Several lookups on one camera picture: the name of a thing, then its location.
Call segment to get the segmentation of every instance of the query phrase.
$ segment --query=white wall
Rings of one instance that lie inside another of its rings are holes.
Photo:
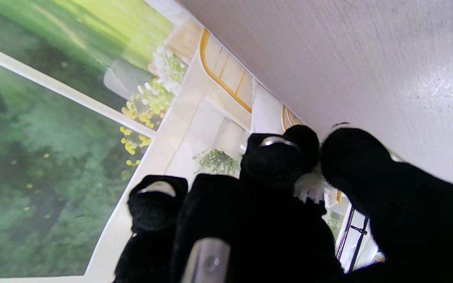
[[[348,121],[453,181],[453,1],[181,2],[320,137]]]

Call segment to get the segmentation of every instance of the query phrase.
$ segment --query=window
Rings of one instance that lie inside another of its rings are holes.
[[[0,0],[0,278],[85,274],[200,31],[172,0]]]
[[[0,277],[83,274],[138,164],[121,128],[0,66]]]

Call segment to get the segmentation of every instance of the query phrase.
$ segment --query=white pom-pom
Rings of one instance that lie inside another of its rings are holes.
[[[336,203],[336,191],[326,182],[318,165],[312,172],[302,175],[296,181],[293,196],[303,203],[306,203],[308,198],[315,204],[325,201],[325,206],[329,208]]]

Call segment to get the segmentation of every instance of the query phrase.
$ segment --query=ceiling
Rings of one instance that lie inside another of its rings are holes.
[[[320,138],[348,121],[453,182],[453,1],[181,2]]]

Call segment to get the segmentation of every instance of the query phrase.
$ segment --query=white flowers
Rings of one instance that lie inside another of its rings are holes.
[[[156,67],[156,75],[165,89],[177,95],[188,66],[163,45],[153,53],[153,64]]]

